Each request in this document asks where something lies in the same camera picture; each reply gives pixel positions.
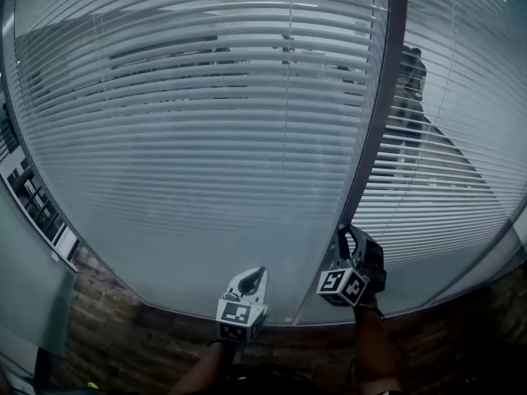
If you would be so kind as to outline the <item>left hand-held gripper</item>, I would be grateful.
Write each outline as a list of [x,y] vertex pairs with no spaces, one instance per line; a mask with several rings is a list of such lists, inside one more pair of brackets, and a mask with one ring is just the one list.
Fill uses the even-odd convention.
[[268,283],[266,267],[248,269],[231,279],[228,299],[217,304],[217,337],[230,342],[250,342],[264,325],[268,306],[264,303]]

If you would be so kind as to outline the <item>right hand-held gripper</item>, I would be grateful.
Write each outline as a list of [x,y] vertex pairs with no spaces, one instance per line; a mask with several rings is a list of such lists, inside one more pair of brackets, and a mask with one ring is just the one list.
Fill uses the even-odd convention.
[[[355,243],[351,254],[348,231]],[[384,251],[376,242],[365,242],[364,233],[354,225],[340,225],[336,237],[338,257],[329,270],[320,273],[316,294],[332,306],[356,306],[367,290],[385,289]]]

